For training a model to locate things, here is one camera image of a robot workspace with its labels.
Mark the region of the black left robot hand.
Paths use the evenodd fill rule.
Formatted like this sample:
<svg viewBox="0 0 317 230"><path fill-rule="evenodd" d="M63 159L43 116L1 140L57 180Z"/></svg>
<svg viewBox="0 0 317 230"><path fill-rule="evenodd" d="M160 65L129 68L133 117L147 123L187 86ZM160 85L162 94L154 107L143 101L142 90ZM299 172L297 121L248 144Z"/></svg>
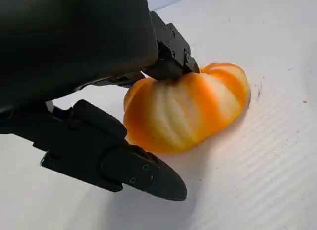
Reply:
<svg viewBox="0 0 317 230"><path fill-rule="evenodd" d="M94 186L187 197L178 173L129 144L113 116L86 100L67 110L53 100L198 71L189 44L147 0L0 0L1 134L31 141L45 152L43 167Z"/></svg>

